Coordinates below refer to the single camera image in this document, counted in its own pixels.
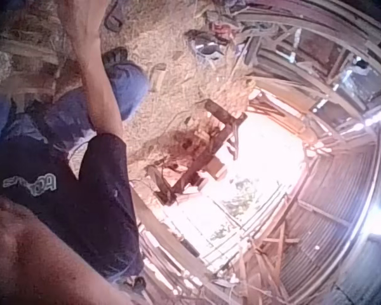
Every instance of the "blue jeans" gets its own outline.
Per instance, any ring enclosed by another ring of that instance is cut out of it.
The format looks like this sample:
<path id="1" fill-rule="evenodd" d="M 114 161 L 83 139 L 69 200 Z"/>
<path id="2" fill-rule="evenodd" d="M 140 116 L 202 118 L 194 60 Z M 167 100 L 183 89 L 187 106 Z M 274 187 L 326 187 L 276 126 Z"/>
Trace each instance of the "blue jeans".
<path id="1" fill-rule="evenodd" d="M 147 76 L 132 62 L 114 65 L 106 73 L 121 119 L 126 120 L 136 111 L 148 92 Z M 49 143 L 61 153 L 68 154 L 96 134 L 88 116 L 84 94 L 82 88 L 69 91 L 42 113 L 45 125 L 56 139 L 50 141 L 28 113 L 17 114 L 9 121 L 11 104 L 0 95 L 0 140 L 26 135 Z"/>

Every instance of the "wooden board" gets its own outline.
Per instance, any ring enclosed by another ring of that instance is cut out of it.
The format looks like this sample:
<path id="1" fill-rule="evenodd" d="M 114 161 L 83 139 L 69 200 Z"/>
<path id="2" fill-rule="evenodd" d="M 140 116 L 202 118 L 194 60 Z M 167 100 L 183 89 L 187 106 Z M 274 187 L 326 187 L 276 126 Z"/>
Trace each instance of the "wooden board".
<path id="1" fill-rule="evenodd" d="M 21 41 L 0 38 L 0 51 L 37 58 L 54 65 L 59 64 L 57 54 L 54 51 L 39 46 L 32 46 Z"/>

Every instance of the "wooden post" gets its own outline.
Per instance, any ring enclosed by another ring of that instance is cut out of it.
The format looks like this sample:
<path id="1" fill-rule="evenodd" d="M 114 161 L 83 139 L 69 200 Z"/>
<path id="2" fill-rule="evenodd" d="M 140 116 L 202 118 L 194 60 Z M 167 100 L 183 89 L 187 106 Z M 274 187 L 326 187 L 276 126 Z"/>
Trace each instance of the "wooden post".
<path id="1" fill-rule="evenodd" d="M 284 239 L 285 239 L 285 221 L 281 224 L 281 229 L 279 232 L 279 243 L 277 251 L 277 261 L 275 264 L 275 273 L 276 273 L 276 283 L 279 285 L 280 276 L 281 276 L 281 266 L 282 266 L 282 255 L 284 252 Z"/>

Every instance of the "debris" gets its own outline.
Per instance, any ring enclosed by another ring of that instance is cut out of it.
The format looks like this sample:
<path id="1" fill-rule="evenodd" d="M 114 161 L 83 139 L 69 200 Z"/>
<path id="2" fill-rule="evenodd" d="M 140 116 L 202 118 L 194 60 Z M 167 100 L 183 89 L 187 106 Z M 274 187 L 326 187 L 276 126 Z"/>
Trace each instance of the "debris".
<path id="1" fill-rule="evenodd" d="M 156 64 L 151 69 L 151 75 L 150 75 L 150 84 L 151 84 L 150 91 L 151 92 L 159 92 L 161 90 L 165 75 L 166 75 L 165 63 Z"/>
<path id="2" fill-rule="evenodd" d="M 186 35 L 190 48 L 201 60 L 218 60 L 224 56 L 221 46 L 225 44 L 207 32 L 189 31 Z"/>
<path id="3" fill-rule="evenodd" d="M 109 31 L 118 33 L 123 27 L 123 1 L 124 0 L 115 0 L 110 13 L 104 20 L 104 26 Z"/>

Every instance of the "cloth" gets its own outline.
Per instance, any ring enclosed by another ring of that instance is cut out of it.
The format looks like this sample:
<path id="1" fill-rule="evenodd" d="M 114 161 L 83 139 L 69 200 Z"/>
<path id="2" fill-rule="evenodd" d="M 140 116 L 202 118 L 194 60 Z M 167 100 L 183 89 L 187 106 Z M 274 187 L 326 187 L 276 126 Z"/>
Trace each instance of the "cloth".
<path id="1" fill-rule="evenodd" d="M 108 280 L 141 271 L 126 145 L 116 136 L 90 140 L 78 179 L 42 141 L 1 141 L 0 195 L 32 210 Z"/>
<path id="2" fill-rule="evenodd" d="M 132 62 L 114 65 L 107 69 L 106 73 L 119 106 L 121 119 L 129 119 L 148 92 L 147 76 Z M 47 142 L 47 135 L 36 126 L 30 114 L 17 114 L 15 119 L 9 122 L 9 111 L 10 102 L 0 95 L 0 139 L 28 135 Z M 96 135 L 90 123 L 86 98 L 81 87 L 67 92 L 46 113 L 40 115 L 57 139 L 51 145 L 65 155 Z"/>

